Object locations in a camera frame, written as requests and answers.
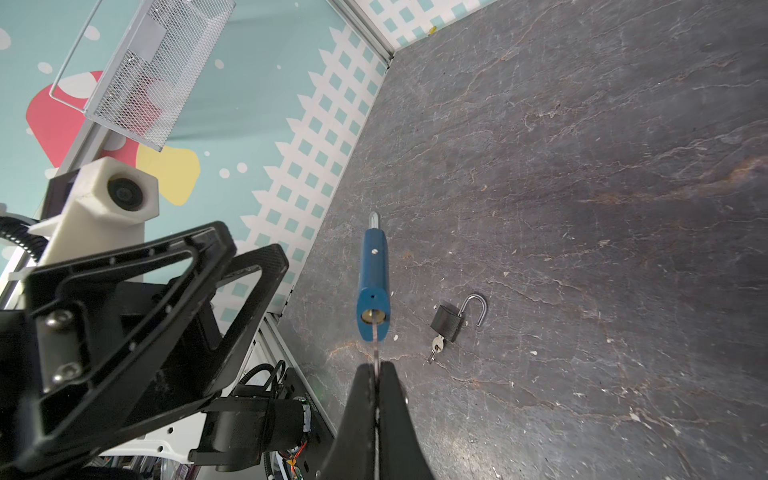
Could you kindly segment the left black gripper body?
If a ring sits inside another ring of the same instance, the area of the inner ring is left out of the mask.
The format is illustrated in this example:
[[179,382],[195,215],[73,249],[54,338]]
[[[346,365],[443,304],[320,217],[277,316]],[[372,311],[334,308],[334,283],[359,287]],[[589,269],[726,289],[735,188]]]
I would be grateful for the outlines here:
[[219,393],[209,296],[89,283],[1,314],[1,475],[62,479]]

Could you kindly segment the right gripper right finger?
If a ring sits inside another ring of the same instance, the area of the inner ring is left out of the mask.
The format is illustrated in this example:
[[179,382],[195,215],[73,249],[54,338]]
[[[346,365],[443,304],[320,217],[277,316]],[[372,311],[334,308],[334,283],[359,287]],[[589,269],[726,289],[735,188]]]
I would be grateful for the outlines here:
[[380,364],[378,377],[379,478],[429,479],[434,475],[420,448],[397,371]]

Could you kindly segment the dark grey padlock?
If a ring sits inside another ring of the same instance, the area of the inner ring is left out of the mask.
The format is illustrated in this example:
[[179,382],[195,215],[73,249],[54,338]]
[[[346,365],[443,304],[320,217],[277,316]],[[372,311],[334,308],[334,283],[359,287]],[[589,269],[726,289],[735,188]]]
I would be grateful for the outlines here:
[[471,301],[480,303],[481,313],[476,326],[481,327],[483,325],[488,313],[487,299],[479,293],[469,294],[459,308],[455,308],[450,304],[441,304],[438,306],[430,324],[430,327],[436,334],[435,339],[437,341],[449,341],[453,343],[456,340],[463,322],[465,321],[465,313]]

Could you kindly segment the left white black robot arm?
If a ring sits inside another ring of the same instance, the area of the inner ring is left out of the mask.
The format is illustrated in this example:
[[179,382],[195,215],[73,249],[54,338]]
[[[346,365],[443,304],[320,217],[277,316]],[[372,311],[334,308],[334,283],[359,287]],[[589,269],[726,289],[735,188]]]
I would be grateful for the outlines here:
[[283,249],[238,253],[212,222],[35,268],[1,314],[1,475],[104,479],[99,454],[187,417],[188,459],[238,471],[302,446],[316,414],[283,363],[242,364],[288,270]]

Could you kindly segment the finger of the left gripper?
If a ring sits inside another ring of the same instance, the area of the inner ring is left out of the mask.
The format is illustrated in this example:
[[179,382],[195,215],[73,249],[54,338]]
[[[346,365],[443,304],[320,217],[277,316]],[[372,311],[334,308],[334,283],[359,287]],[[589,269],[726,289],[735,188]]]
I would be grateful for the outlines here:
[[219,331],[210,301],[192,318],[179,342],[150,384],[157,406],[175,408],[219,394],[232,384],[241,369],[257,327],[287,273],[289,261],[278,244],[241,254],[232,259],[219,287],[258,273],[227,330]]
[[227,226],[216,221],[139,246],[38,268],[24,283],[25,310],[42,312],[89,283],[160,285],[211,300],[235,253]]

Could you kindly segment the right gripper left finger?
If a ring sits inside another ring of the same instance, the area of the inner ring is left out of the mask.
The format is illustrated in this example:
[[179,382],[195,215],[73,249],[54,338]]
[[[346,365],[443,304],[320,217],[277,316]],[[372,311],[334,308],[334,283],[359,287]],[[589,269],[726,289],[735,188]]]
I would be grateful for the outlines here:
[[377,407],[374,366],[362,364],[356,370],[337,435],[318,479],[375,478]]

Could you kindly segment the blue padlock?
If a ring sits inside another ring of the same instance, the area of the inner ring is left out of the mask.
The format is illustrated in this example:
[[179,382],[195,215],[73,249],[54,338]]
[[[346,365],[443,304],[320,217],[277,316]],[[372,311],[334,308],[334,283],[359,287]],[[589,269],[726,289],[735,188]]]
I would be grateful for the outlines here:
[[356,320],[366,342],[382,341],[391,321],[388,245],[377,212],[370,214],[363,236]]

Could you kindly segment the white mesh wall basket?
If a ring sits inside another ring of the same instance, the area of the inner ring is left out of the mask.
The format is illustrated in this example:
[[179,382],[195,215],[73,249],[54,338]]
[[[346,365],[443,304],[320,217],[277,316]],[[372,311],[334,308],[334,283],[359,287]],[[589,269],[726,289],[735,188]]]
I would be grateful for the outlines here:
[[84,107],[48,95],[101,127],[162,151],[236,3],[143,1]]

